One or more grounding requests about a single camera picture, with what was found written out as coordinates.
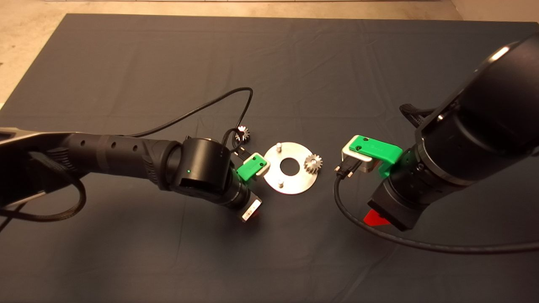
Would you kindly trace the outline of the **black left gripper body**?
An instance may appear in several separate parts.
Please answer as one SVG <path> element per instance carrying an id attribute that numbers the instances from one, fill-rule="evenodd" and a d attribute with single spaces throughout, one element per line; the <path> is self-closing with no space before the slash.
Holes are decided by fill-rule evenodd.
<path id="1" fill-rule="evenodd" d="M 235 214 L 241 222 L 246 223 L 256 214 L 262 204 L 262 199 L 248 190 L 245 197 L 240 200 L 239 208 L 235 211 Z"/>

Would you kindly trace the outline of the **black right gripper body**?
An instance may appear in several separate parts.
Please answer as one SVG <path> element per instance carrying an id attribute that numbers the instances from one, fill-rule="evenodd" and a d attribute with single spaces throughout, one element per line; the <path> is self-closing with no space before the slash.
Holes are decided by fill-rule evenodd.
<path id="1" fill-rule="evenodd" d="M 377 186 L 367 204 L 400 231 L 414 228 L 426 209 L 400 196 L 389 179 Z"/>

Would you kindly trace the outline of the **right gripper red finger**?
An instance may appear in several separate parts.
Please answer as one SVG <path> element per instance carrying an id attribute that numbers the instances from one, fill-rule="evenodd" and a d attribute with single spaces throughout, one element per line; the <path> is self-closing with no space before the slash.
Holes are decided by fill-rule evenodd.
<path id="1" fill-rule="evenodd" d="M 364 223 L 370 227 L 390 226 L 392 224 L 374 209 L 370 209 L 366 213 L 364 216 Z"/>

